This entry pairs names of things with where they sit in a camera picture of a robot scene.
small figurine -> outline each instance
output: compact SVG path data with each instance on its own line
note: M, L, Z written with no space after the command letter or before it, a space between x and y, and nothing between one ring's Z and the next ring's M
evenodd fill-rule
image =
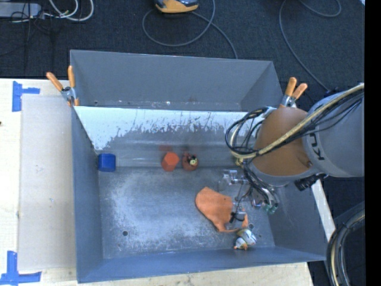
M248 245L255 245L257 239L249 229L242 229L237 232L237 235L242 237Z
M185 152L182 158L182 165L185 170L195 170L198 167L198 159L195 154Z
M243 249L246 251L248 249L248 245L242 237L239 237L236 240L236 245L234 246L234 249Z

yellow cable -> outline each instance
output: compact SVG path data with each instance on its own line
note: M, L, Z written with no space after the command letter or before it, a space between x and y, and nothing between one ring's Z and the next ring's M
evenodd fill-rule
M283 136L281 136L280 138L278 138L277 140L275 140L274 142L272 142L271 144L269 144L268 146L260 149L259 151L255 152L255 153L252 153L252 154L245 154L245 155L242 155L242 154L238 154L236 153L235 151L233 150L230 150L233 154L233 156L235 156L236 158L241 158L241 159L249 159L249 158L255 158L255 157L258 157L260 155L263 155L267 152L269 152L270 150L272 150L274 147L278 146L279 144L281 144L284 140L288 139L290 136L292 136L293 134L297 133L299 130L301 130L303 128L303 126L305 124L307 124L311 119L313 119L315 116L318 116L320 113L322 113L324 110L326 110L327 108L329 108L330 106L332 106L333 104L336 104L338 101L340 101L341 99L347 97L349 94L352 94L356 91L359 91L361 89L364 89L364 83L361 83L359 84L358 86L356 87L353 87L349 90L347 90L346 92L342 93L341 95L339 95L338 97L334 98L333 100L331 100L330 102L328 103L325 103L325 105L322 105L321 107L319 107L318 109L316 109L313 113L311 113L309 116L307 116L303 121L301 121L300 123L298 123L296 126L294 126L292 129L290 129L288 132L286 132ZM237 128L236 130L233 132L233 135L232 137L230 138L230 144L232 145L233 143L233 139L236 135L236 131L237 131Z

small toy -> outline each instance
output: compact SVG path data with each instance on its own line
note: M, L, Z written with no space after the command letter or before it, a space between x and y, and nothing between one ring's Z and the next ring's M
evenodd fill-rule
M249 229L241 229L237 232L237 235L242 237L248 245L255 245L257 243L256 237Z
M176 164L180 161L179 156L171 151L167 152L161 162L162 168L167 172L172 172Z
M182 166L185 170L195 170L198 167L197 156L185 152L182 158Z
M236 240L236 245L234 246L234 249L243 249L246 251L248 249L248 244L242 237L239 237Z

blue cube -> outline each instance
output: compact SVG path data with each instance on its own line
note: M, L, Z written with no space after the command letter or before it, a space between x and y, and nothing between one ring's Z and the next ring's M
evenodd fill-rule
M114 154L98 155L98 170L101 172L114 172L116 157Z

bin floor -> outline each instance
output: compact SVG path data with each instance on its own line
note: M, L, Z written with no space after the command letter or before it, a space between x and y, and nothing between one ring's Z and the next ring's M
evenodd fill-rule
M112 173L99 172L104 258L233 248L235 232L217 232L195 205L197 193L205 186L218 191L223 169L165 172L157 167L117 167ZM240 186L227 186L220 193L235 202ZM241 195L246 190L244 185ZM251 207L249 201L241 205L257 247L274 246L268 214Z

